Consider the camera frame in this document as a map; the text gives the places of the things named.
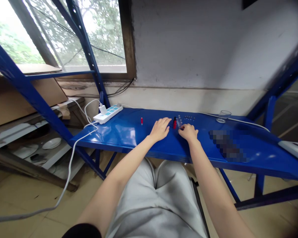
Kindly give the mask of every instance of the white wall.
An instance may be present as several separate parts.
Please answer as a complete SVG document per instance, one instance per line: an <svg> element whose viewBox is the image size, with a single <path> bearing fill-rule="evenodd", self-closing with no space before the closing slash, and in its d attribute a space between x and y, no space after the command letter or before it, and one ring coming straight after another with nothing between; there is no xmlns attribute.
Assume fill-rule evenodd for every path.
<svg viewBox="0 0 298 238"><path fill-rule="evenodd" d="M133 0L139 88L111 103L247 115L298 47L298 0L258 0L244 11L241 2ZM96 93L96 87L67 91Z"/></svg>
<svg viewBox="0 0 298 238"><path fill-rule="evenodd" d="M107 87L108 94L115 93L118 88ZM96 87L80 91L64 90L66 95L98 94ZM161 88L129 88L124 93L109 98L111 105L122 103L131 107L145 109L206 112L218 114L228 110L232 115L247 115L258 98L264 94L261 90L205 90L205 89L161 89ZM86 103L93 98L85 98ZM98 114L98 102L87 107L87 114Z"/></svg>
<svg viewBox="0 0 298 238"><path fill-rule="evenodd" d="M266 89L298 46L298 0L134 0L137 86Z"/></svg>

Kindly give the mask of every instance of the red marker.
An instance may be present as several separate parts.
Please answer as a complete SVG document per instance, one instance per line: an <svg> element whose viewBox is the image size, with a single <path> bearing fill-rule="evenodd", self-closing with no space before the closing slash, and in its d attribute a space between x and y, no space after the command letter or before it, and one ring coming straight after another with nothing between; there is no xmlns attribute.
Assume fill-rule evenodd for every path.
<svg viewBox="0 0 298 238"><path fill-rule="evenodd" d="M173 129L175 129L176 128L176 118L174 117L174 119L173 119Z"/></svg>

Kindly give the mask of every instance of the person's left hand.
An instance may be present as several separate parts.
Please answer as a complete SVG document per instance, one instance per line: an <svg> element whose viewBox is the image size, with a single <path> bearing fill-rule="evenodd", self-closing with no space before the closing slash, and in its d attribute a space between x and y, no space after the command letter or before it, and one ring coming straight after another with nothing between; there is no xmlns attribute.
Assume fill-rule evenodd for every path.
<svg viewBox="0 0 298 238"><path fill-rule="evenodd" d="M170 121L171 119L167 117L156 121L148 137L151 138L154 143L164 139L169 132L169 126L167 127L167 125Z"/></svg>

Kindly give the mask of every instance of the forearm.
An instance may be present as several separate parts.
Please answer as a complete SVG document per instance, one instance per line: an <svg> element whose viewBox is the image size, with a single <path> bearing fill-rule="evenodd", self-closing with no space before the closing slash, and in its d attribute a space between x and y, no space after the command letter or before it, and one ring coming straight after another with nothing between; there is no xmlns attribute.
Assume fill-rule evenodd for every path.
<svg viewBox="0 0 298 238"><path fill-rule="evenodd" d="M105 237L128 180L154 143L150 136L147 136L114 167L83 211L77 223L90 223L99 229L102 237Z"/></svg>
<svg viewBox="0 0 298 238"><path fill-rule="evenodd" d="M188 141L194 170L211 220L220 238L254 237L237 212L218 173L197 139Z"/></svg>

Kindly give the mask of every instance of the glass cup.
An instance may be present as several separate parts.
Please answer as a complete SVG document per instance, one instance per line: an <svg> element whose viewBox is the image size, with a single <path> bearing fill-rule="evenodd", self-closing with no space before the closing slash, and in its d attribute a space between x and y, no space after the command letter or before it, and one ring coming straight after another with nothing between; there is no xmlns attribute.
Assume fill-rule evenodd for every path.
<svg viewBox="0 0 298 238"><path fill-rule="evenodd" d="M230 115L232 115L231 112L222 110L220 112L220 114L218 115L216 121L219 122L219 123L225 123L226 119L228 119Z"/></svg>

